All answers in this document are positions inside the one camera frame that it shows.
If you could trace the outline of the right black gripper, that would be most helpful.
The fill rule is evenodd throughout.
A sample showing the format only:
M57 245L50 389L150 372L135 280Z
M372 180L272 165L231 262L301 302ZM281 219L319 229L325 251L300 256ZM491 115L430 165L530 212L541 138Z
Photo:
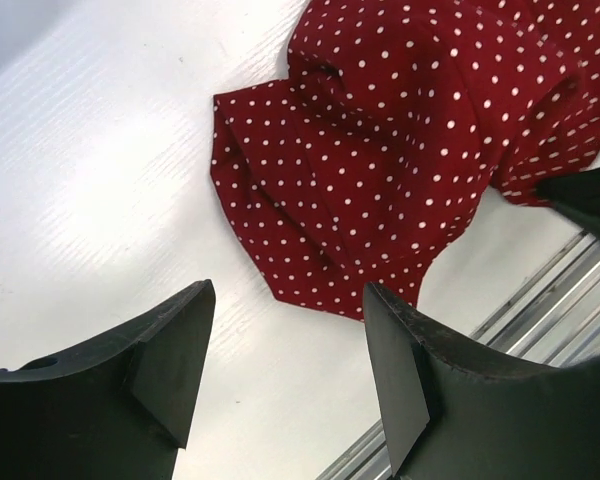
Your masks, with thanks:
M536 195L600 241L600 167L542 180Z

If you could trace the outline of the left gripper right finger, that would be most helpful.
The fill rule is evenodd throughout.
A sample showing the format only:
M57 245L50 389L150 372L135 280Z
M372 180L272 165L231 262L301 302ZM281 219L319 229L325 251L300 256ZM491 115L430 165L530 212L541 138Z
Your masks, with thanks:
M363 314L398 479L600 479L600 356L552 367L489 348L369 283Z

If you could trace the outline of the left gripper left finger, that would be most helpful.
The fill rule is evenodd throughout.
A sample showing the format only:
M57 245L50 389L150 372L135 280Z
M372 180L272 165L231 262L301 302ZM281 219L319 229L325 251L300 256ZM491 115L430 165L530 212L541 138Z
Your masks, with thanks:
M169 479L215 309L208 281L93 338L0 369L0 479Z

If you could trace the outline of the red white-dotted skirt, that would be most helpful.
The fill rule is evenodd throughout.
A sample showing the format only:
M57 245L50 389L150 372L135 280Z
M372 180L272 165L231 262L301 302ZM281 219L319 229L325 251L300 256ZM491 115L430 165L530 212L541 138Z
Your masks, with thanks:
M280 301L415 304L494 188L595 168L600 1L313 1L288 76L214 98L211 177Z

